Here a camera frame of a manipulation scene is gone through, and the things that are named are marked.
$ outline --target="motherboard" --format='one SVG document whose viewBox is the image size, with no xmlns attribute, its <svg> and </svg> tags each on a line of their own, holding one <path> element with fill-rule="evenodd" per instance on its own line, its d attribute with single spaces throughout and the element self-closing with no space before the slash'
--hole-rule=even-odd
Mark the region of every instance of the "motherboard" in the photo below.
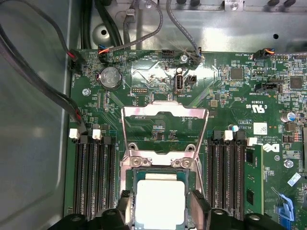
<svg viewBox="0 0 307 230">
<path fill-rule="evenodd" d="M 202 190 L 212 207 L 237 219 L 255 212 L 290 230 L 307 229 L 305 57 L 78 51 L 86 64 L 71 65 L 71 98 L 88 134 L 68 141 L 65 214 L 92 219 L 116 207 L 122 191 L 141 194 L 140 181 L 163 177 L 181 181 L 186 196 Z M 150 112 L 159 106 L 164 110 Z M 72 119 L 69 126 L 77 128 Z M 123 170 L 137 150 L 154 151 L 157 161 L 174 157 L 168 167 L 131 157 Z M 197 153 L 196 163 L 173 160 L 188 151 Z M 194 227 L 189 200 L 185 208 L 176 229 Z M 146 229 L 137 221 L 135 227 Z"/>
</svg>

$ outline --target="metal bracket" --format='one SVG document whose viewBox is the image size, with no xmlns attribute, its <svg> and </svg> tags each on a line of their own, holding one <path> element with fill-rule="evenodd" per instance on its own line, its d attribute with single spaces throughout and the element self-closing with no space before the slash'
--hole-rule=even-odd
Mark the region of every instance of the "metal bracket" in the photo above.
<svg viewBox="0 0 307 230">
<path fill-rule="evenodd" d="M 243 11 L 243 0 L 225 0 L 225 11 Z"/>
<path fill-rule="evenodd" d="M 155 116 L 159 112 L 170 112 L 176 117 L 196 117 L 204 120 L 204 126 L 200 131 L 199 139 L 196 146 L 190 144 L 185 151 L 170 151 L 164 154 L 157 154 L 153 150 L 139 150 L 136 143 L 127 142 L 127 134 L 125 127 L 125 117 L 132 115 L 137 116 Z M 198 159 L 204 132 L 207 126 L 209 111 L 202 108 L 185 108 L 182 104 L 173 101 L 153 101 L 145 107 L 125 106 L 121 109 L 121 120 L 123 125 L 123 133 L 125 139 L 126 151 L 123 160 L 120 163 L 120 190 L 126 188 L 126 170 L 135 167 L 151 167 L 152 165 L 170 166 L 173 168 L 194 168 L 196 167 L 199 186 L 201 181 L 201 168 Z"/>
</svg>

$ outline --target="integrated circuit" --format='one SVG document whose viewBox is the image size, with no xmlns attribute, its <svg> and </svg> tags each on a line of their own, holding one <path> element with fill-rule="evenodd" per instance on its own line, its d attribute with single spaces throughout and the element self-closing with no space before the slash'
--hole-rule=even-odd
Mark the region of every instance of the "integrated circuit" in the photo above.
<svg viewBox="0 0 307 230">
<path fill-rule="evenodd" d="M 303 88 L 303 78 L 301 77 L 291 77 L 290 78 L 290 88 L 294 90 L 300 90 Z"/>
<path fill-rule="evenodd" d="M 254 192 L 251 190 L 246 190 L 246 200 L 249 202 L 251 205 L 254 205 Z"/>
<path fill-rule="evenodd" d="M 231 80 L 243 80 L 243 69 L 231 69 Z"/>
<path fill-rule="evenodd" d="M 251 163 L 251 164 L 254 163 L 253 150 L 251 149 L 246 150 L 246 162 Z"/>
<path fill-rule="evenodd" d="M 210 106 L 213 107 L 213 108 L 216 108 L 218 106 L 218 100 L 211 100 Z"/>
</svg>

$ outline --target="white slot latch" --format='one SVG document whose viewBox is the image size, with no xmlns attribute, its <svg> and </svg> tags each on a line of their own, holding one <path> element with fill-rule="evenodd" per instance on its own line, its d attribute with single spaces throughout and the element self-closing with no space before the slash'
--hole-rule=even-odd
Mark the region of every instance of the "white slot latch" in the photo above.
<svg viewBox="0 0 307 230">
<path fill-rule="evenodd" d="M 69 138 L 75 139 L 75 140 L 80 138 L 80 133 L 77 128 L 69 129 Z"/>
<path fill-rule="evenodd" d="M 225 130 L 223 140 L 232 140 L 234 138 L 232 130 Z"/>
<path fill-rule="evenodd" d="M 257 138 L 248 138 L 248 146 L 257 145 Z"/>
<path fill-rule="evenodd" d="M 100 129 L 93 129 L 92 138 L 94 140 L 101 140 L 101 138 L 102 138 L 101 130 Z"/>
</svg>

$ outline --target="cable connector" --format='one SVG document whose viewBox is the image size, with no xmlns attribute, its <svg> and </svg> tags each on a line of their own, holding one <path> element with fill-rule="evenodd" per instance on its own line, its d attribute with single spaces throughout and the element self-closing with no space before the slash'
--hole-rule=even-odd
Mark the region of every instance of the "cable connector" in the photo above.
<svg viewBox="0 0 307 230">
<path fill-rule="evenodd" d="M 275 49 L 265 48 L 260 49 L 252 55 L 253 61 L 266 60 L 275 54 Z"/>
<path fill-rule="evenodd" d="M 71 59 L 74 62 L 84 64 L 84 65 L 86 64 L 86 60 L 82 57 L 82 55 L 78 51 L 71 49 L 68 55 L 71 57 Z"/>
</svg>

